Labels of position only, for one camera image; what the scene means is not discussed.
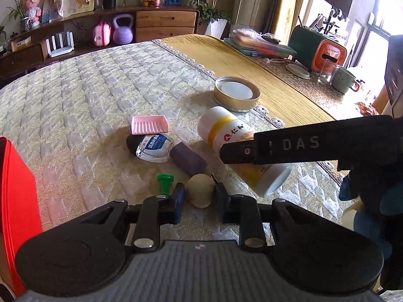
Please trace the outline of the green plastic peg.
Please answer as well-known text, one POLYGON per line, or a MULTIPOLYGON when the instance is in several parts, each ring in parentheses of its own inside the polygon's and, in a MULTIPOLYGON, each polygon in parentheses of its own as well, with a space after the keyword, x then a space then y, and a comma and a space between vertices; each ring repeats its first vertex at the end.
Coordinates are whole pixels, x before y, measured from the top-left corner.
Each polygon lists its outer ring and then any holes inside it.
POLYGON ((174 176, 166 173, 158 174, 157 182, 160 189, 160 194, 168 196, 170 195, 170 189, 174 182, 174 176))

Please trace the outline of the beige egg-shaped toy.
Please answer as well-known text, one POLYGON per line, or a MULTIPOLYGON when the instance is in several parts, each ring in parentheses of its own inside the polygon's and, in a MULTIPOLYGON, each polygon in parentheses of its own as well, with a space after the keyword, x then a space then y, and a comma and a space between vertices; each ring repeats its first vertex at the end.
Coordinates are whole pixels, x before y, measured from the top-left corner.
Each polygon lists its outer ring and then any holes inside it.
POLYGON ((215 182, 205 174, 192 176, 185 185, 187 200, 198 209, 207 208, 212 203, 215 182))

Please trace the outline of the purple wedge sponge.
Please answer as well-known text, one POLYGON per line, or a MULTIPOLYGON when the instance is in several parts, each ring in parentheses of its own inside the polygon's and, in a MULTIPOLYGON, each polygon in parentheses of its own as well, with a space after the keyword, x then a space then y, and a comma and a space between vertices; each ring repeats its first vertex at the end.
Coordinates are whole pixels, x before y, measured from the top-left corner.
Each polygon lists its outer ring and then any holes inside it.
POLYGON ((172 148, 170 157, 173 163, 189 177, 205 173, 207 169, 207 162, 183 142, 176 144, 172 148))

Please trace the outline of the pink ridged soap dish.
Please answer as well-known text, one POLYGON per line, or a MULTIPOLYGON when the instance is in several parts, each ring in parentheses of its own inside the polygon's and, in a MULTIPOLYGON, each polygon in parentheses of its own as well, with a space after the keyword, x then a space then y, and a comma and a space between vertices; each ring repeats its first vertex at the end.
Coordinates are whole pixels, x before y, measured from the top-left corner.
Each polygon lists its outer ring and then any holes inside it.
POLYGON ((164 134, 169 124, 165 115, 133 116, 130 128, 132 135, 164 134))

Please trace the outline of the white yellow supplement bottle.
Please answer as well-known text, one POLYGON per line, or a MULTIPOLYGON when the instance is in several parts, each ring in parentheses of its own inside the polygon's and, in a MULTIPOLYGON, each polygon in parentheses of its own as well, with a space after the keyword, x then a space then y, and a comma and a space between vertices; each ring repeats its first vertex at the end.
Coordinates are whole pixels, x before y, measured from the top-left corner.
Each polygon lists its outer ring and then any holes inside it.
POLYGON ((273 194, 292 172, 291 164, 256 164, 255 131, 224 107, 206 111, 197 131, 220 160, 261 197, 273 194))

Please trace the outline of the red metal tin box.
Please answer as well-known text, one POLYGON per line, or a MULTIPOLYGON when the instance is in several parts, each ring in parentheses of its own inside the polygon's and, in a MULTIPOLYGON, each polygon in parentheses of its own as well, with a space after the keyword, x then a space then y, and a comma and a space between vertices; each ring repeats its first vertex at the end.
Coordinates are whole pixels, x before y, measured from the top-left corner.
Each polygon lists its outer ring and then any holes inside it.
POLYGON ((16 271, 16 253, 42 232, 36 180, 11 141, 1 138, 1 285, 11 296, 25 287, 16 271))

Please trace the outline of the green mug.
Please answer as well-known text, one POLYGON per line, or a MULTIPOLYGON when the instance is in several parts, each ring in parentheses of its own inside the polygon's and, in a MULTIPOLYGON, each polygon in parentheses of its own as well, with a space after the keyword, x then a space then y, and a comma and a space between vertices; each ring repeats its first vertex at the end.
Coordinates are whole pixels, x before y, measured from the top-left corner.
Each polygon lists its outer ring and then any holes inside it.
POLYGON ((331 86, 342 94, 348 93, 349 90, 357 92, 361 88, 356 76, 339 65, 333 71, 331 86))

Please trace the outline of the quilted cream table cover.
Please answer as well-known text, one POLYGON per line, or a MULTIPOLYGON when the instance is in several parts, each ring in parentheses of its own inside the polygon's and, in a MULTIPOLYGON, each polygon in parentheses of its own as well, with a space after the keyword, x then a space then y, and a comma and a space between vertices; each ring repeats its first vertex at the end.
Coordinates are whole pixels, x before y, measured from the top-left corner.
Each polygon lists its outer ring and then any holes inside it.
POLYGON ((261 132, 330 121, 297 90, 220 40, 184 35, 108 48, 55 63, 1 90, 1 135, 10 139, 36 178, 44 230, 111 200, 142 203, 158 192, 160 173, 187 175, 171 162, 149 163, 126 146, 134 115, 164 115, 169 137, 208 163, 231 194, 252 195, 241 178, 197 133, 215 105, 218 77, 259 87, 259 109, 243 119, 261 132))

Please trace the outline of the clear drinking glass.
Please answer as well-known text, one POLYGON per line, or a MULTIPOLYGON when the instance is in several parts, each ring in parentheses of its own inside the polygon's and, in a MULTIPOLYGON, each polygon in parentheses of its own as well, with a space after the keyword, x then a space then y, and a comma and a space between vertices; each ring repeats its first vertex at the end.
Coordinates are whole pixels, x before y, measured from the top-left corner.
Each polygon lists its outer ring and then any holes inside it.
POLYGON ((320 84, 329 84, 331 82, 336 65, 336 62, 334 62, 332 59, 325 58, 319 71, 317 82, 320 84))

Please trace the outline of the white round coaster lid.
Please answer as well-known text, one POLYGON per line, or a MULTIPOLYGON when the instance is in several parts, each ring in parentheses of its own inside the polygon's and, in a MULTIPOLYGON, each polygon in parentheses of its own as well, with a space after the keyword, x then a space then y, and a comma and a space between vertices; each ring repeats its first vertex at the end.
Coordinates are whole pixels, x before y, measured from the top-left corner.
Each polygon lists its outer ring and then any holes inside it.
POLYGON ((294 74, 296 77, 299 77, 300 79, 305 80, 310 79, 309 72, 307 72, 307 70, 305 70, 304 68, 300 67, 297 64, 289 63, 286 65, 286 69, 288 70, 288 72, 294 74))

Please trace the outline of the green orange tissue box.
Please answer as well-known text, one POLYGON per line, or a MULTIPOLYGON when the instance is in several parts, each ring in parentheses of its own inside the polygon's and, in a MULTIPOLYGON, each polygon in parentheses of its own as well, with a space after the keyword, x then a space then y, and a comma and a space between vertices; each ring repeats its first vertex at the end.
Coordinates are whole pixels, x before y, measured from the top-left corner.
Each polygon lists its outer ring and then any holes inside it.
POLYGON ((288 46, 296 51, 295 59, 309 72, 319 73, 323 60, 332 59, 343 65, 347 57, 344 46, 309 27, 296 26, 290 36, 288 46))

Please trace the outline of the stack of books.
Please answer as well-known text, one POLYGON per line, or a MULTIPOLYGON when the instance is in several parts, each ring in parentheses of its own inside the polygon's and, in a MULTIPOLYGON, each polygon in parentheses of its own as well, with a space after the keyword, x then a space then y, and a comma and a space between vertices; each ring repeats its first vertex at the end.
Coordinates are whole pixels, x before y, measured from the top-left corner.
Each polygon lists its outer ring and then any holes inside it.
POLYGON ((247 28, 234 29, 224 42, 246 56, 267 58, 296 56, 296 51, 288 45, 268 41, 258 32, 247 28))

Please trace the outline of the purple kettlebell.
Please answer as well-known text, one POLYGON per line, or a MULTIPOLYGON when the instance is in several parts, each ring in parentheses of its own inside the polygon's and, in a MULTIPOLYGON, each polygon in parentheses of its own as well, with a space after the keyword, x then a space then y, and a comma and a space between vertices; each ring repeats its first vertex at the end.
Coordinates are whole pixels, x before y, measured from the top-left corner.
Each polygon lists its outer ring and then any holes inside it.
POLYGON ((134 17, 131 14, 118 14, 113 19, 113 41, 117 45, 130 44, 133 40, 132 26, 134 22, 134 17), (120 26, 117 21, 120 19, 128 19, 130 23, 128 26, 120 26))

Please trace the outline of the wooden tv cabinet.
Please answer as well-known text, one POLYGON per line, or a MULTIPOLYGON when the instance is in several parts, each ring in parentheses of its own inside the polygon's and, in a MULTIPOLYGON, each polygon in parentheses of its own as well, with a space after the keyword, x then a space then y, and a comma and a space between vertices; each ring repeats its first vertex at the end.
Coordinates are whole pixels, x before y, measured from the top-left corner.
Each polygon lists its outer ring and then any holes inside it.
POLYGON ((199 12, 185 6, 132 6, 84 12, 42 24, 11 40, 1 84, 56 61, 99 49, 197 32, 199 12))

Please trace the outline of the white wifi router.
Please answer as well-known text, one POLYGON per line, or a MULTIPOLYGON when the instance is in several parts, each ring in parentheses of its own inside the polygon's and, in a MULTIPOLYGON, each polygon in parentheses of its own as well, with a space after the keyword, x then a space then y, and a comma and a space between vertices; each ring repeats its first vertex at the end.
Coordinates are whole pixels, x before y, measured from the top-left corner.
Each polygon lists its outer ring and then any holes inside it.
POLYGON ((75 49, 75 42, 71 31, 52 35, 45 40, 45 44, 50 58, 66 55, 75 49))

